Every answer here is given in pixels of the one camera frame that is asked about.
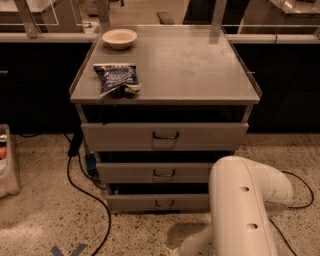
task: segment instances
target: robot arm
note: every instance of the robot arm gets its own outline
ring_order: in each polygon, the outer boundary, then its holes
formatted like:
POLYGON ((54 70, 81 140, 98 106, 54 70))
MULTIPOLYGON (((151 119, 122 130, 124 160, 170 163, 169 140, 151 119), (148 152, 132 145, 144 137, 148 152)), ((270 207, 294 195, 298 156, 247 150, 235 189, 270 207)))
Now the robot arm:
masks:
POLYGON ((212 226, 186 238, 172 255, 214 255, 211 246, 216 256, 277 256, 265 203, 268 210, 281 209, 292 197, 290 181, 275 168, 224 157, 209 177, 212 226))

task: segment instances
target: snack bag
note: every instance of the snack bag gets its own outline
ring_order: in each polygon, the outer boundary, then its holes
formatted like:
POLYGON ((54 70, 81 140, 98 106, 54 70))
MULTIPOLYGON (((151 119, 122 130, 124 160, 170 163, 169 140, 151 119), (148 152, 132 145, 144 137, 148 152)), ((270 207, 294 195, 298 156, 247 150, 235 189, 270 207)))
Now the snack bag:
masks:
POLYGON ((140 91, 141 84, 138 82, 134 64, 94 64, 93 68, 101 80, 100 97, 109 93, 137 94, 140 91))

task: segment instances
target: white bowl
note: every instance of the white bowl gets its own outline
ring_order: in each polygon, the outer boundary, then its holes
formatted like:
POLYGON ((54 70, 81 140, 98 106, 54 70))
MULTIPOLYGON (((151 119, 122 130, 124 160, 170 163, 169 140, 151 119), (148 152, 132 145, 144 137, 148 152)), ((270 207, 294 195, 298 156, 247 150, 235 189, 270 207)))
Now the white bowl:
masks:
POLYGON ((130 29, 114 29, 102 35, 102 40, 116 50, 130 47, 136 38, 137 33, 130 29))

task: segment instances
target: speckled floor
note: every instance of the speckled floor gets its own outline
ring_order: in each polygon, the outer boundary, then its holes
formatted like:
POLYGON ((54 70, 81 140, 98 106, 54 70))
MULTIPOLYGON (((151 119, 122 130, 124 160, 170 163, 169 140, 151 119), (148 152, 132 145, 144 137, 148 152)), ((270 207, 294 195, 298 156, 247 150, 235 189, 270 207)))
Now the speckled floor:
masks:
MULTIPOLYGON (((107 215, 99 203, 68 182, 66 138, 16 135, 13 140, 22 189, 18 195, 0 199, 0 255, 92 255, 106 232, 107 215)), ((313 205, 286 210, 273 220, 297 255, 320 255, 320 134, 249 134, 236 155, 293 172, 310 185, 315 193, 313 205)), ((77 158, 71 162, 71 178, 104 198, 105 192, 83 176, 77 158)), ((294 204, 307 203, 308 190, 298 179, 289 178, 295 192, 294 204)), ((186 236, 209 222, 208 213, 113 213, 109 239, 97 255, 169 255, 186 236)), ((273 230, 279 255, 293 255, 273 230)))

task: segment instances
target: drawer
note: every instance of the drawer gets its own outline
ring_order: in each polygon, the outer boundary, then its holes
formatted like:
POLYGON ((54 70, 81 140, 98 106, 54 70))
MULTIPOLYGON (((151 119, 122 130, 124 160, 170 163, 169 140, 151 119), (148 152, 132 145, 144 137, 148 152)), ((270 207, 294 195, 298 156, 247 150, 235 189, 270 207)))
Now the drawer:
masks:
POLYGON ((84 123, 92 151, 230 150, 247 132, 247 123, 84 123))
POLYGON ((98 163, 103 183, 208 183, 209 163, 98 163))
POLYGON ((207 211, 209 196, 192 195, 134 195, 107 196, 108 206, 112 211, 207 211))
POLYGON ((113 211, 209 209, 208 184, 117 184, 113 190, 106 197, 113 211))

